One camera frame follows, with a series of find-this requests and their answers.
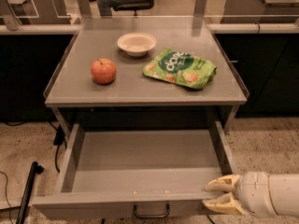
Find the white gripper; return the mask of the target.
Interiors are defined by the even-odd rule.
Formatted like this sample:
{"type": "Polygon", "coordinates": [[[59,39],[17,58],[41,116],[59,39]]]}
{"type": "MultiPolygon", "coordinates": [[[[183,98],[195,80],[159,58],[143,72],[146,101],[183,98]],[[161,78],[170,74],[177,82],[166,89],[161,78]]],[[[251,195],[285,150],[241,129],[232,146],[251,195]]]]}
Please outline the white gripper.
{"type": "Polygon", "coordinates": [[[213,212],[235,216],[250,213],[255,217],[276,215],[270,197],[269,174],[266,172],[218,177],[205,185],[204,190],[226,192],[217,199],[203,200],[204,206],[213,212]]]}

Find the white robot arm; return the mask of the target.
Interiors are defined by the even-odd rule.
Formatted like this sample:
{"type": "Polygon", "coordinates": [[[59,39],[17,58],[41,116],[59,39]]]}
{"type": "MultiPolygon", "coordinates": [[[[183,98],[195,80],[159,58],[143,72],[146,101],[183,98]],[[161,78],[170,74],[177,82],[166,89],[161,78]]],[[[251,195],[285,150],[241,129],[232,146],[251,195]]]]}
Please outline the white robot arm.
{"type": "Polygon", "coordinates": [[[299,217],[299,174],[270,175],[247,172],[225,175],[210,181],[205,191],[222,191],[204,206],[226,215],[254,217],[299,217]]]}

